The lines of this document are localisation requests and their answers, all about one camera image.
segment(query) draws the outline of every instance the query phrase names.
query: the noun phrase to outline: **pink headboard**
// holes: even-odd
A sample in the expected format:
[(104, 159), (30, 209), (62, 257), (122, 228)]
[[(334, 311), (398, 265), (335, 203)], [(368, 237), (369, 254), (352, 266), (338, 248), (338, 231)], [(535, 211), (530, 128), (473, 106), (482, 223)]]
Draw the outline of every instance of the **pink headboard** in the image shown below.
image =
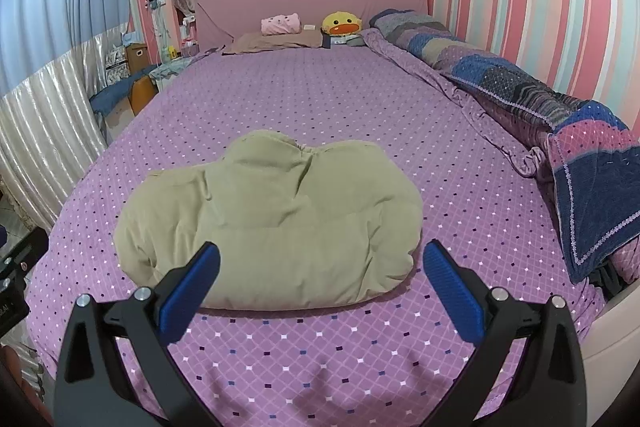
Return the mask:
[(368, 28), (371, 17), (387, 8), (426, 12), (427, 0), (198, 0), (198, 43), (202, 51), (231, 44), (245, 33), (259, 32), (262, 19), (294, 12), (303, 24), (320, 29), (327, 15), (347, 11)]

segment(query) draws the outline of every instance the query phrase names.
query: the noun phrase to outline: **pink plush toy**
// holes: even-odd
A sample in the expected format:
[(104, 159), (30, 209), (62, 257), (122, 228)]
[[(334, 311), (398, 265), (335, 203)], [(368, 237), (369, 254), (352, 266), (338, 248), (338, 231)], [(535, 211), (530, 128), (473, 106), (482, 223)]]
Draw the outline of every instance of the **pink plush toy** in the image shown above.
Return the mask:
[(267, 35), (284, 35), (287, 33), (300, 33), (302, 26), (300, 25), (300, 17), (297, 13), (292, 15), (276, 15), (268, 19), (262, 19), (262, 34)]

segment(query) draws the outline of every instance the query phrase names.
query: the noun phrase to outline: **bed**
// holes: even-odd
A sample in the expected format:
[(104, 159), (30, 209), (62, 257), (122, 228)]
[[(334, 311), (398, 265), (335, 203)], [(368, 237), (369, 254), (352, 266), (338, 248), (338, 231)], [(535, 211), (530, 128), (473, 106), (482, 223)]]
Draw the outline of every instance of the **bed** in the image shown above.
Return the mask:
[[(319, 26), (334, 10), (367, 21), (386, 8), (425, 6), (425, 0), (199, 0), (196, 17), (200, 48), (207, 50), (259, 29), (261, 18), (276, 13), (295, 10), (303, 23)], [(111, 233), (146, 173), (216, 160), (236, 137), (269, 128), (309, 145), (378, 143), (421, 191), (424, 241), (438, 238), (458, 263), (516, 298), (563, 295), (582, 340), (593, 424), (640, 359), (640, 317), (630, 312), (640, 294), (631, 287), (606, 305), (588, 282), (571, 284), (552, 203), (536, 181), (517, 174), (478, 134), (465, 104), (412, 70), (416, 58), (391, 44), (385, 49), (386, 56), (346, 46), (212, 54), (156, 96), (78, 184), (34, 273), (28, 326), (49, 371), (55, 374), (79, 294), (109, 301), (135, 289), (120, 270)], [(526, 153), (490, 117), (476, 118), (503, 148)], [(142, 403), (159, 412), (130, 346), (121, 341), (120, 348)], [(514, 344), (483, 413), (499, 406), (521, 349)], [(421, 421), (472, 346), (457, 336), (417, 267), (391, 294), (348, 309), (202, 311), (170, 351), (225, 425), (360, 427)]]

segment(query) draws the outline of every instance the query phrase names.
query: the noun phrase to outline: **blue gripper pad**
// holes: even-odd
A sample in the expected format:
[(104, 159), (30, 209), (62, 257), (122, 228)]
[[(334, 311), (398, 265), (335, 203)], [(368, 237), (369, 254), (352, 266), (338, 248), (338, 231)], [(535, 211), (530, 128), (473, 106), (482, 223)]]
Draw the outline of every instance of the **blue gripper pad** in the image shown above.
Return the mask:
[(479, 346), (484, 338), (484, 310), (460, 278), (456, 267), (433, 241), (424, 247), (422, 264), (460, 338)]
[(220, 273), (220, 250), (216, 245), (206, 243), (186, 268), (186, 273), (159, 311), (156, 333), (163, 346), (175, 344), (187, 330)]

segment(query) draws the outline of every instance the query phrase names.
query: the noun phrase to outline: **pillow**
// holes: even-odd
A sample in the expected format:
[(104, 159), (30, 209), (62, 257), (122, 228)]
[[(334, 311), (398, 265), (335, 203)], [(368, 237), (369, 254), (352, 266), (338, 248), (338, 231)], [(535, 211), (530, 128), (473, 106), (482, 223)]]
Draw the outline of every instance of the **pillow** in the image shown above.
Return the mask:
[(262, 33), (245, 33), (234, 40), (230, 47), (222, 51), (223, 55), (241, 53), (258, 53), (286, 48), (321, 48), (322, 32), (320, 30), (302, 30), (296, 34), (268, 35)]
[(222, 263), (204, 307), (286, 311), (393, 290), (414, 266), (421, 229), (420, 192), (377, 145), (312, 148), (263, 130), (216, 162), (151, 172), (113, 240), (122, 269), (145, 286), (211, 241)]

